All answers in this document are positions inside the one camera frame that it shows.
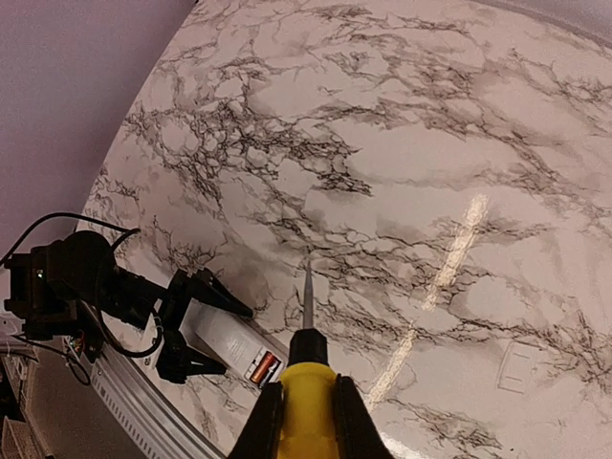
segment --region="white marble countertop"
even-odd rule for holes
[[[317,323],[409,459],[612,457],[612,53],[458,0],[201,2],[87,213]],[[256,393],[151,378],[229,451]]]

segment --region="yellow screwdriver handle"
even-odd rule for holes
[[[321,363],[289,366],[281,375],[284,418],[278,459],[339,459],[334,425],[336,373]]]

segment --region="metal strip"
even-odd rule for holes
[[[224,459],[134,362],[104,349],[92,386],[148,459]]]

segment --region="screwdriver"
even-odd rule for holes
[[[306,264],[302,329],[289,347],[283,386],[283,423],[278,459],[339,459],[333,392],[337,374],[327,360],[327,339],[315,328],[310,260]]]

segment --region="marble surface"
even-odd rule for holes
[[[609,50],[466,1],[201,2],[86,211],[143,229],[128,268],[208,266],[285,344],[310,256],[398,457],[608,458],[611,101]],[[223,451],[256,397],[151,379]]]

